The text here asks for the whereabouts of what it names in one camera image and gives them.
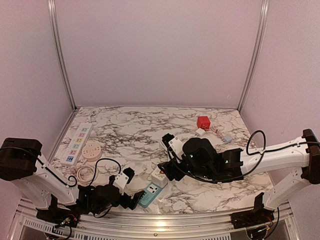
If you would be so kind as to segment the pink round power socket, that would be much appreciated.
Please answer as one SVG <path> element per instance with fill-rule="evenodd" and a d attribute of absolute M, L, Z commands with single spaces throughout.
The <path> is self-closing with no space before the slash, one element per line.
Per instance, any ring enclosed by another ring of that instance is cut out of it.
<path fill-rule="evenodd" d="M 102 148 L 97 142 L 88 142 L 83 148 L 81 155 L 88 162 L 95 162 L 99 160 L 102 156 Z"/>

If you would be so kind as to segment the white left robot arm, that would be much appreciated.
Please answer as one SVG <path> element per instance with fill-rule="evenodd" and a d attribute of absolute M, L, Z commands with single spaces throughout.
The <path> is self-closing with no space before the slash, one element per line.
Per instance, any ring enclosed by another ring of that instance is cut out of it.
<path fill-rule="evenodd" d="M 81 186 L 56 171 L 36 139 L 6 138 L 0 147 L 0 178 L 13 183 L 34 204 L 37 218 L 60 222 L 67 215 L 103 215 L 113 207 L 134 210 L 144 191 L 130 196 L 125 187 L 135 175 L 120 170 L 106 185 Z"/>

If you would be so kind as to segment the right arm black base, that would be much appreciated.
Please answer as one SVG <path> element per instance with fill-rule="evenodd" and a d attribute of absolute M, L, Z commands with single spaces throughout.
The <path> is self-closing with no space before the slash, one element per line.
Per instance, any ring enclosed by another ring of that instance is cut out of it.
<path fill-rule="evenodd" d="M 247 228 L 264 224 L 274 220 L 274 210 L 268 210 L 263 203 L 264 193 L 258 194 L 254 199 L 253 209 L 234 212 L 230 215 L 231 223 L 235 229 Z"/>

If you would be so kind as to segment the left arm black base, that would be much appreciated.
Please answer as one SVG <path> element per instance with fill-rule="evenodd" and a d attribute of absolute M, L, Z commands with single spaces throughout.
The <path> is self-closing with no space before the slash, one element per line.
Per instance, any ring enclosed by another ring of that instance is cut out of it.
<path fill-rule="evenodd" d="M 48 209 L 38 209 L 36 217 L 40 220 L 55 224 L 54 228 L 69 226 L 76 228 L 80 218 L 78 212 L 58 207 L 58 199 L 51 195 Z"/>

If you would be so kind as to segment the teal power strip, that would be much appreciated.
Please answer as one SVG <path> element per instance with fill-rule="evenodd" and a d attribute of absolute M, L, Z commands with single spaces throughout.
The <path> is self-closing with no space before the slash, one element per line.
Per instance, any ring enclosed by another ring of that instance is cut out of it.
<path fill-rule="evenodd" d="M 138 202 L 142 208 L 147 208 L 162 192 L 162 190 L 167 186 L 166 183 L 164 186 L 159 186 L 154 182 L 150 182 L 147 187 L 143 190 L 143 194 Z"/>

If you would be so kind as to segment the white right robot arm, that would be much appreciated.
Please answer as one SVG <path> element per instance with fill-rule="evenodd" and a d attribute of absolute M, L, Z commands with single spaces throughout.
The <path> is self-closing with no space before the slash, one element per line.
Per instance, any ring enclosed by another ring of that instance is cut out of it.
<path fill-rule="evenodd" d="M 218 153 L 207 138 L 192 137 L 182 142 L 172 134 L 162 138 L 169 160 L 158 164 L 170 180 L 188 176 L 203 183 L 218 184 L 243 180 L 261 172 L 293 168 L 276 186 L 258 195 L 247 219 L 258 224 L 294 193 L 320 183 L 320 143 L 311 129 L 301 137 L 271 147 L 234 148 Z"/>

